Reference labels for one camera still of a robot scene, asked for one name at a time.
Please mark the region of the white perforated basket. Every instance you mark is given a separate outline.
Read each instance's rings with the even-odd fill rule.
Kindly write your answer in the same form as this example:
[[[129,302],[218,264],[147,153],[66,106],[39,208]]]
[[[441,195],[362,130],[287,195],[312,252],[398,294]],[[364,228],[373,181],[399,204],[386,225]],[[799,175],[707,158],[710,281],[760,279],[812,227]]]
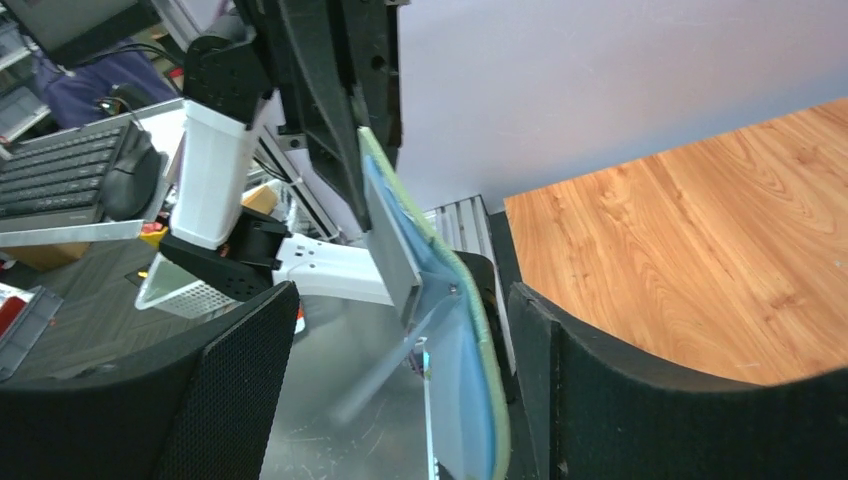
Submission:
[[[239,303],[157,253],[135,300],[138,310],[158,309],[185,319],[210,319]]]

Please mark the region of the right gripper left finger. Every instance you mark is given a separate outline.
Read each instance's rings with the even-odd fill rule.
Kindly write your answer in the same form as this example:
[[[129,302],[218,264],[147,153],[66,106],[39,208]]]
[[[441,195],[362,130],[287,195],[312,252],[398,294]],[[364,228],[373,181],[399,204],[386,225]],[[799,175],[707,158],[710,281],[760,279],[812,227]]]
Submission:
[[[72,378],[1,388],[5,479],[255,479],[294,341],[285,282]]]

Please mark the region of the black computer mouse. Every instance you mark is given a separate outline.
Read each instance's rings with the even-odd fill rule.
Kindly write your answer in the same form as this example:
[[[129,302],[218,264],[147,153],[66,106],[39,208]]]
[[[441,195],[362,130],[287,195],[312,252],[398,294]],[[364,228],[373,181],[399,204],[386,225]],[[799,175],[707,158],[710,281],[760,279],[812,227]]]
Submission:
[[[161,168],[162,156],[150,133],[131,123],[117,159],[103,179],[100,203],[104,214],[114,221],[140,215],[154,196]]]

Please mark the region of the green card holder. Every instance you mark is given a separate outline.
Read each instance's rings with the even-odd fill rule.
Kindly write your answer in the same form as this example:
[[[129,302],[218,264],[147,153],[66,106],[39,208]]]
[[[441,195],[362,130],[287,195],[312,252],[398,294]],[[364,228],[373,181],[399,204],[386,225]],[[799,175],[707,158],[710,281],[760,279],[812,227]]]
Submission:
[[[359,128],[358,140],[371,219],[365,243],[400,320],[412,330],[341,398],[332,417],[353,419],[423,338],[435,459],[456,479],[503,479],[510,422],[479,288],[414,204],[372,130]]]

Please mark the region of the black computer keyboard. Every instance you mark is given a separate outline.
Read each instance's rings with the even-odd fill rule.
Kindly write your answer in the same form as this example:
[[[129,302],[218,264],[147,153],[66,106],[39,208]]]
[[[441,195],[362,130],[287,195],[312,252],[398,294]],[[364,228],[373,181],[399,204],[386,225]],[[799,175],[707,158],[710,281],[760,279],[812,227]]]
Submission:
[[[135,127],[124,125],[26,146],[1,168],[1,217],[97,206],[125,138],[136,135]]]

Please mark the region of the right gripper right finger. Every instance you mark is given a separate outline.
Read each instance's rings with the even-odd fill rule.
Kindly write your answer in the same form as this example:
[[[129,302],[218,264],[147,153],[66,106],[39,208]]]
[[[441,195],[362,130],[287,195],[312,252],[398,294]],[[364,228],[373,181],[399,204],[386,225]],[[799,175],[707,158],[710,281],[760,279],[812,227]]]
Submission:
[[[847,372],[774,386],[643,351],[523,283],[508,319],[539,479],[843,479]]]

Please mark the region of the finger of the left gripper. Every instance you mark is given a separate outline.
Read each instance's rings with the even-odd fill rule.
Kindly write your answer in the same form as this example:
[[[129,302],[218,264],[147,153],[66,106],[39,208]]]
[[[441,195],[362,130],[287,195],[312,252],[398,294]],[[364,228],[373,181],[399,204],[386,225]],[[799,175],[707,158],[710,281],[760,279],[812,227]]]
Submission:
[[[398,7],[383,1],[343,1],[352,60],[353,111],[358,124],[368,126],[397,164],[402,145]]]
[[[365,203],[357,127],[351,102],[356,85],[340,1],[281,1],[280,17],[299,68],[306,134],[316,173],[345,201],[358,227],[371,221]]]

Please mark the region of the aluminium frame rail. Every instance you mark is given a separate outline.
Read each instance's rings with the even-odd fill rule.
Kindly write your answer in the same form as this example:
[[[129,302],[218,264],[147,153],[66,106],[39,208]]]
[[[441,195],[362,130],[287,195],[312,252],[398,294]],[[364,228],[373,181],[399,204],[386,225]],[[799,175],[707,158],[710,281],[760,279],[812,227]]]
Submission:
[[[495,261],[487,210],[480,195],[436,207],[424,216],[454,250]]]

